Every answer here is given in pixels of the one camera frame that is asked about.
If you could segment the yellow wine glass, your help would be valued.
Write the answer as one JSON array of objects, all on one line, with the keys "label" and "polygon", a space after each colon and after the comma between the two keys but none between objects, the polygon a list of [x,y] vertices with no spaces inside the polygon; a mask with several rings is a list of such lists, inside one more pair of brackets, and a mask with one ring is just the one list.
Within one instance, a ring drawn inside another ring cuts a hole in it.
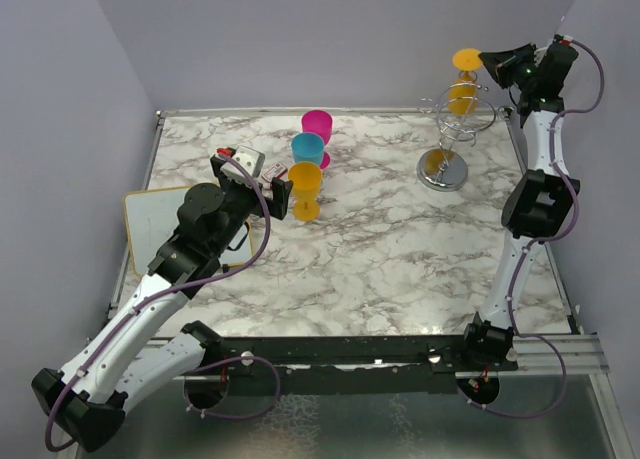
[{"label": "yellow wine glass", "polygon": [[455,115],[463,116],[477,108],[476,97],[480,91],[477,70],[483,65],[479,55],[478,49],[464,48],[452,57],[453,65],[458,69],[458,76],[456,83],[449,89],[448,109]]},{"label": "yellow wine glass", "polygon": [[320,167],[312,162],[298,162],[288,173],[293,183],[293,214],[301,221],[309,222],[320,213],[318,195],[321,190],[323,174]]}]

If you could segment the yellow wine glass front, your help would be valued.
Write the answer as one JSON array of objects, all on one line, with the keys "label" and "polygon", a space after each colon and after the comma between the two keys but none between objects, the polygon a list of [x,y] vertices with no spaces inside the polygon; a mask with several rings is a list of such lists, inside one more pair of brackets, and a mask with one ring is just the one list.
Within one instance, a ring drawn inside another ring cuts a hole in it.
[{"label": "yellow wine glass front", "polygon": [[309,222],[320,213],[318,195],[321,190],[323,174],[320,167],[312,162],[298,162],[288,173],[293,183],[293,214],[301,221]]}]

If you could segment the blue wine glass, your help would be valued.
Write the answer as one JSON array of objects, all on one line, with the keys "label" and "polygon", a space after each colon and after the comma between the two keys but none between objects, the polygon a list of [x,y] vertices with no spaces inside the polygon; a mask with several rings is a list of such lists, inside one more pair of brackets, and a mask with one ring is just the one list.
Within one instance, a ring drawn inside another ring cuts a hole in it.
[{"label": "blue wine glass", "polygon": [[320,166],[324,158],[325,143],[323,138],[313,132],[301,132],[291,141],[293,160],[295,163],[311,162]]}]

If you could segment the pink wine glass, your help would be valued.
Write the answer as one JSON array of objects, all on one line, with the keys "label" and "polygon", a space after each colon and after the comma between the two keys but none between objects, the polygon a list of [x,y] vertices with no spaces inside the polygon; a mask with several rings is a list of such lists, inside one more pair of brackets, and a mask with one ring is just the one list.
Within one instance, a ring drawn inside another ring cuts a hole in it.
[{"label": "pink wine glass", "polygon": [[301,119],[302,132],[313,132],[320,135],[325,143],[324,158],[322,164],[319,166],[321,169],[326,169],[330,164],[330,155],[326,151],[328,143],[331,139],[333,130],[333,118],[324,110],[311,110],[306,112]]}]

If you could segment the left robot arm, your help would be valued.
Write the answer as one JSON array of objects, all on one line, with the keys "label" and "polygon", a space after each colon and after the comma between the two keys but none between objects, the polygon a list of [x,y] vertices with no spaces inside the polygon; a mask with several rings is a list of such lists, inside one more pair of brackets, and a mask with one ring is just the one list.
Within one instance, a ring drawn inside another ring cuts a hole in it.
[{"label": "left robot arm", "polygon": [[158,249],[132,296],[98,335],[59,369],[43,368],[31,387],[47,416],[46,448],[61,452],[52,441],[59,427],[88,452],[105,445],[119,430],[128,412],[173,378],[220,370],[229,381],[230,365],[253,366],[254,353],[237,352],[200,322],[187,324],[166,345],[138,355],[159,328],[199,290],[230,278],[255,263],[250,258],[225,269],[220,257],[247,219],[266,222],[285,218],[293,188],[275,178],[265,197],[256,178],[262,163],[233,149],[217,153],[211,166],[217,183],[189,188],[177,210],[178,225]]}]

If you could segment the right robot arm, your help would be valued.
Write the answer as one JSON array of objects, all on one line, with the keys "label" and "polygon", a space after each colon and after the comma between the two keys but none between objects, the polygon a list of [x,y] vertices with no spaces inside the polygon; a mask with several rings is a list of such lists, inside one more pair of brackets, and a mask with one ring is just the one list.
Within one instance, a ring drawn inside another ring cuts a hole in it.
[{"label": "right robot arm", "polygon": [[501,215],[504,247],[488,299],[466,326],[459,346],[469,369],[503,363],[513,346],[513,317],[531,268],[546,242],[555,238],[580,190],[566,168],[561,129],[561,91],[578,51],[555,37],[544,49],[527,44],[503,52],[481,52],[479,61],[503,89],[516,87],[519,126],[526,140],[527,168]]}]

